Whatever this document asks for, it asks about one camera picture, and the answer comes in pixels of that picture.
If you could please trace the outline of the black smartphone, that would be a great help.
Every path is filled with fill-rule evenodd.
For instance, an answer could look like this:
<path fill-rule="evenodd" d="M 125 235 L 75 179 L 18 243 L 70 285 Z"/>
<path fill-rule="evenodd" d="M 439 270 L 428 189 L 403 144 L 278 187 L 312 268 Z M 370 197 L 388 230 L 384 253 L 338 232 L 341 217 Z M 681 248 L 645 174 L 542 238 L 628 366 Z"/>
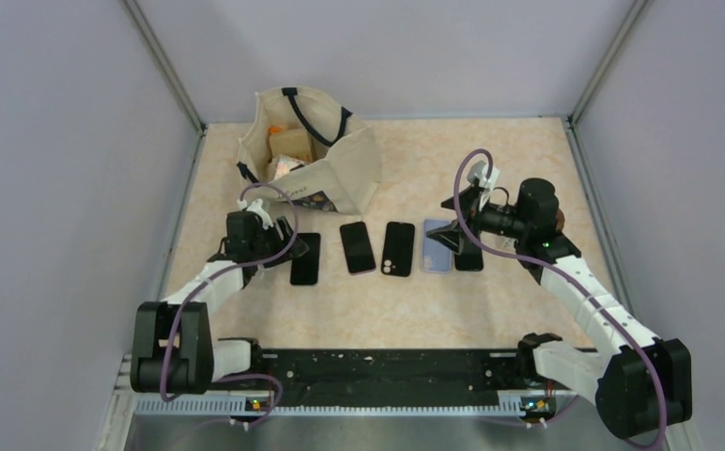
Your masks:
<path fill-rule="evenodd" d="M 339 226 L 347 270 L 350 274 L 372 272 L 377 264 L 365 222 Z"/>

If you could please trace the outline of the black phone from lilac case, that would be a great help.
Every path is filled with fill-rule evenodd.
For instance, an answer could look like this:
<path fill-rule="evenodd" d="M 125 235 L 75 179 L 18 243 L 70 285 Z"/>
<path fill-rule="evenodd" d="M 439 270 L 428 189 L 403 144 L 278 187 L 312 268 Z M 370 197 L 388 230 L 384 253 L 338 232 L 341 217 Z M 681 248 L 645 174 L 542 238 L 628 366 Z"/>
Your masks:
<path fill-rule="evenodd" d="M 454 254 L 454 266 L 458 272 L 480 272 L 484 268 L 482 249 L 470 241 L 463 241 L 459 252 Z"/>

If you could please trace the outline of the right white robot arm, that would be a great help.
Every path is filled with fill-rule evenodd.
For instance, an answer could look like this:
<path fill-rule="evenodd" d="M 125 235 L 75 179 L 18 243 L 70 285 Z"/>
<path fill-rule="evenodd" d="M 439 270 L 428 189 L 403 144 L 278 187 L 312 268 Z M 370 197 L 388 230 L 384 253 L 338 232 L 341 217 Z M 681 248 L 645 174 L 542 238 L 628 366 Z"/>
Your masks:
<path fill-rule="evenodd" d="M 596 350 L 578 350 L 553 333 L 526 334 L 517 345 L 517 379 L 528 387 L 554 381 L 573 390 L 595 406 L 604 426 L 619 439 L 690 420 L 688 348 L 642 325 L 597 280 L 563 234 L 554 185 L 525 179 L 513 204 L 492 203 L 487 195 L 475 179 L 458 196 L 442 201 L 442 208 L 458 216 L 426 232 L 427 238 L 458 255 L 481 248 L 482 233 L 513 240 L 513 259 L 558 299 Z"/>

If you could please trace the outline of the black phone case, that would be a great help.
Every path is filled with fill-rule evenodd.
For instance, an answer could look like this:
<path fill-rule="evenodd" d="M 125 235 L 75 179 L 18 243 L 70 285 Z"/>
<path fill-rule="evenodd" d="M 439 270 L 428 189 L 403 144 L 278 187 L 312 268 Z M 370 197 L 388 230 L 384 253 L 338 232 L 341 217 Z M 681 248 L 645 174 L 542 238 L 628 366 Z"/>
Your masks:
<path fill-rule="evenodd" d="M 388 276 L 409 277 L 412 273 L 416 227 L 413 223 L 386 225 L 380 271 Z"/>

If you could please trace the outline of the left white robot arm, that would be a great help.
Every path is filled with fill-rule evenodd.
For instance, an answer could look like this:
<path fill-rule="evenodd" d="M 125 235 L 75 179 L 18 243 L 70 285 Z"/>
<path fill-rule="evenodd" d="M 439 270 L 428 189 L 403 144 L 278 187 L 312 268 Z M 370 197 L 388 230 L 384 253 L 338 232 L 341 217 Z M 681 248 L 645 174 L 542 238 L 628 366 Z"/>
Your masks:
<path fill-rule="evenodd" d="M 131 389 L 159 393 L 169 400 L 203 394 L 230 375 L 243 388 L 265 377 L 265 363 L 252 354 L 250 339 L 214 344 L 210 317 L 229 298 L 247 288 L 260 267 L 273 268 L 310 249 L 281 216 L 249 210 L 230 212 L 226 235 L 203 270 L 176 293 L 142 303 L 135 315 L 131 347 Z"/>

